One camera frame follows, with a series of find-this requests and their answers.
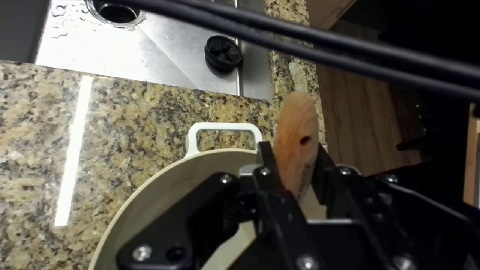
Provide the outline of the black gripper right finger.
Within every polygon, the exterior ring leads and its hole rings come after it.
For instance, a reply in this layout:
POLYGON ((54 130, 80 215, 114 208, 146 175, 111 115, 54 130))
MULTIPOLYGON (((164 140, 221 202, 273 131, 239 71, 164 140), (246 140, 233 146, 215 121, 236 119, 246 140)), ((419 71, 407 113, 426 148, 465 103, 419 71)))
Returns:
POLYGON ((315 160, 314 193, 327 220, 315 226, 330 270, 422 270, 426 256, 401 224, 381 182, 336 164, 324 146, 315 160))

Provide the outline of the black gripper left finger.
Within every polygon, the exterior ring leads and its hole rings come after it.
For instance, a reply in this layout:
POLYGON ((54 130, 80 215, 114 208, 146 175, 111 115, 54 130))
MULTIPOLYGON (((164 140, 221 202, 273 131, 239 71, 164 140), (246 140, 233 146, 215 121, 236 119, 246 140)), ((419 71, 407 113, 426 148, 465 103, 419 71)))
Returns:
POLYGON ((320 223, 308 220, 282 184, 272 143, 258 143, 254 170, 258 238, 251 244, 254 270, 330 270, 320 241, 320 223))

